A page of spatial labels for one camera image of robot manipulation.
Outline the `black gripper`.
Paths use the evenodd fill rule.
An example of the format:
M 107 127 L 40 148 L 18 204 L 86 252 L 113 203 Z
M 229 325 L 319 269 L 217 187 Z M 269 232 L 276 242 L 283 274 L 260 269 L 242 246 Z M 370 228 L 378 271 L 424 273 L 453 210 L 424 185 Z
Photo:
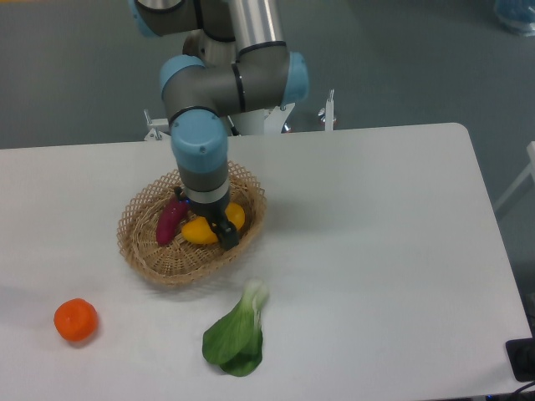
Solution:
M 239 234 L 237 228 L 228 220 L 226 215 L 226 209 L 230 203 L 229 195 L 224 195 L 214 202 L 200 203 L 187 197 L 180 186 L 174 188 L 174 195 L 178 202 L 189 204 L 196 215 L 206 219 L 219 244 L 225 251 L 238 246 Z

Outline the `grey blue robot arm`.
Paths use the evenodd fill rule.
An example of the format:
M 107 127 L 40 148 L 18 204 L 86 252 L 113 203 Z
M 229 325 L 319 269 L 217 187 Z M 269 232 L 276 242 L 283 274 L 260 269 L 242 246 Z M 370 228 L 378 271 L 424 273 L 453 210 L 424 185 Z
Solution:
M 233 51 L 230 60 L 210 64 L 208 47 L 199 45 L 192 55 L 167 60 L 159 78 L 181 194 L 230 250 L 239 234 L 226 216 L 230 180 L 222 120 L 305 99 L 305 59 L 288 50 L 276 1 L 131 1 L 129 6 L 144 34 L 199 31 Z

